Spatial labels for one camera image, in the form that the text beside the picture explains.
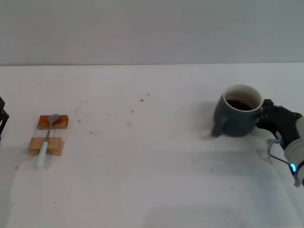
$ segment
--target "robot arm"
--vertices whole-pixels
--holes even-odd
[[[9,115],[4,111],[4,105],[5,102],[2,100],[2,98],[0,97],[0,140],[1,140],[1,134],[2,131],[4,129],[4,126],[7,122],[7,120],[9,119]]]
[[[304,185],[304,117],[282,106],[276,106],[270,99],[266,99],[256,126],[269,130],[275,136],[276,139],[268,140],[268,154],[272,156],[270,154],[272,144],[279,143],[287,159],[281,161],[288,164],[295,180],[294,185],[297,187]]]

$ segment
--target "dark liquid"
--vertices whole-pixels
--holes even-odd
[[[243,102],[241,102],[239,100],[230,99],[230,100],[227,100],[227,103],[230,106],[232,106],[232,107],[234,107],[234,108],[236,108],[238,110],[242,110],[242,111],[250,111],[250,110],[253,109],[249,105],[247,105],[247,104],[245,104],[245,103],[243,103]]]

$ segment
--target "metal spoon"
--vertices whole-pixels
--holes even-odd
[[[42,167],[44,164],[44,160],[45,160],[45,156],[47,153],[47,148],[48,148],[48,138],[49,138],[49,133],[51,132],[52,129],[52,125],[55,121],[57,121],[59,119],[60,115],[58,114],[53,114],[50,115],[49,118],[47,119],[47,121],[49,122],[49,129],[47,132],[47,136],[45,141],[42,144],[42,147],[40,149],[39,155],[38,155],[38,159],[37,159],[37,166],[38,167]]]

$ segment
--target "wooden block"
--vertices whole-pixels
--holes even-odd
[[[41,115],[38,122],[38,129],[47,130],[49,128],[48,122],[49,115]],[[68,122],[67,115],[60,115],[59,119],[53,123],[52,129],[66,129]]]
[[[32,156],[37,156],[44,142],[44,137],[33,137],[29,143],[28,151]],[[63,142],[60,137],[51,137],[48,141],[47,154],[61,156],[63,150]]]

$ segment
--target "cable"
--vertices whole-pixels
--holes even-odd
[[[268,147],[268,155],[269,155],[270,157],[274,158],[274,159],[277,159],[277,160],[279,160],[279,161],[281,161],[281,162],[284,162],[284,163],[286,163],[287,165],[289,165],[288,162],[286,162],[286,161],[284,161],[284,160],[282,160],[282,159],[280,159],[280,158],[277,158],[277,157],[273,156],[272,154],[270,154],[271,146],[272,146],[272,144],[270,144],[269,147]]]

